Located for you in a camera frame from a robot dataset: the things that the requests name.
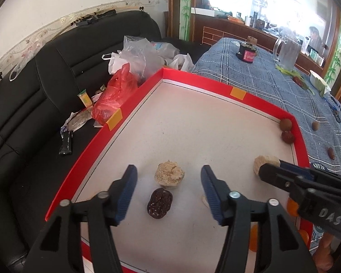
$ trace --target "green bamboo painting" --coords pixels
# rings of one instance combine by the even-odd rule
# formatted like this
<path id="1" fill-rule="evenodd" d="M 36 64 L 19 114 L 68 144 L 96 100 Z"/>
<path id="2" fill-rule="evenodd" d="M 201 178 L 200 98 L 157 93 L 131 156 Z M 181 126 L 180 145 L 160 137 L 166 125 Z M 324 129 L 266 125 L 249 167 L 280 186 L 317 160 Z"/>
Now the green bamboo painting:
<path id="1" fill-rule="evenodd" d="M 189 40 L 189 24 L 191 18 L 191 0 L 181 0 L 179 39 Z"/>
<path id="2" fill-rule="evenodd" d="M 328 67 L 326 76 L 324 77 L 324 80 L 327 82 L 327 84 L 334 83 L 338 73 L 341 69 L 341 20 L 340 20 L 340 32 L 339 32 L 339 38 L 337 41 L 335 53 L 333 55 L 332 61 L 330 66 Z"/>

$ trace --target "dark hair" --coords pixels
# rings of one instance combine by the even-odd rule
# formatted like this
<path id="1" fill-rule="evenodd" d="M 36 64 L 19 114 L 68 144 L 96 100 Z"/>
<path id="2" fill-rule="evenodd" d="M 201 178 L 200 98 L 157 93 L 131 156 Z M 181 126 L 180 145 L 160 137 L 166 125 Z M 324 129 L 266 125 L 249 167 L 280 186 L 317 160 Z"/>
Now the dark hair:
<path id="1" fill-rule="evenodd" d="M 310 31 L 311 33 L 315 33 L 315 34 L 317 34 L 317 35 L 320 35 L 320 31 L 319 31 L 315 26 L 310 26 L 310 27 L 309 27 L 309 31 Z"/>

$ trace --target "yellow tape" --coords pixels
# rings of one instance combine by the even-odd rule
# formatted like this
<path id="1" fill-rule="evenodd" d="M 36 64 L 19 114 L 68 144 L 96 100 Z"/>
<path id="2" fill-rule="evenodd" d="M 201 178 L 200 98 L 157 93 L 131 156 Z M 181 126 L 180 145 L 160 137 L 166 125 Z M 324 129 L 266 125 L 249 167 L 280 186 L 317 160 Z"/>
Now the yellow tape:
<path id="1" fill-rule="evenodd" d="M 246 91 L 237 87 L 233 87 L 230 95 L 236 97 L 239 100 L 243 100 L 246 95 Z"/>
<path id="2" fill-rule="evenodd" d="M 121 109 L 118 108 L 115 113 L 112 114 L 109 120 L 107 120 L 107 125 L 110 130 L 113 130 L 115 126 L 121 121 L 123 118 L 123 114 L 121 113 Z"/>

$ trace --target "black leather sofa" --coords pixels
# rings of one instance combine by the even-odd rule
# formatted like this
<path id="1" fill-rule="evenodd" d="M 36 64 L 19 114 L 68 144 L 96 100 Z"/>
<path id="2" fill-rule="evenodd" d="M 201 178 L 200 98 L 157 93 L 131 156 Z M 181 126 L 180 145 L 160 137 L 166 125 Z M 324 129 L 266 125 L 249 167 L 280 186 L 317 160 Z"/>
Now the black leather sofa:
<path id="1" fill-rule="evenodd" d="M 124 35 L 161 41 L 157 23 L 128 11 L 78 26 L 48 42 L 13 82 L 0 81 L 0 259 L 20 272 L 67 173 L 98 128 L 93 120 L 73 135 L 73 153 L 58 155 L 60 127 L 110 79 L 102 54 L 123 48 Z M 165 38 L 194 62 L 207 47 Z"/>

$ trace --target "metal screw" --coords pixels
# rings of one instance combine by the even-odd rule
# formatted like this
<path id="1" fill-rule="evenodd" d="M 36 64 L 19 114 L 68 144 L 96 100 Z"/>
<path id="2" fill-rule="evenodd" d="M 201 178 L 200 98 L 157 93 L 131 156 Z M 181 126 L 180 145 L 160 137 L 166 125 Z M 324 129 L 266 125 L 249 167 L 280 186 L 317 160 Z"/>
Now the metal screw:
<path id="1" fill-rule="evenodd" d="M 62 207 L 68 206 L 70 204 L 71 201 L 69 201 L 68 199 L 63 199 L 59 205 Z"/>
<path id="2" fill-rule="evenodd" d="M 239 192 L 232 191 L 232 192 L 229 193 L 229 196 L 231 198 L 237 199 L 237 198 L 240 198 L 241 194 Z"/>
<path id="3" fill-rule="evenodd" d="M 279 201 L 277 199 L 269 199 L 269 204 L 272 206 L 278 206 L 279 205 Z"/>
<path id="4" fill-rule="evenodd" d="M 102 191 L 102 192 L 97 194 L 97 197 L 99 197 L 100 199 L 105 199 L 108 196 L 109 196 L 109 193 L 107 191 Z"/>

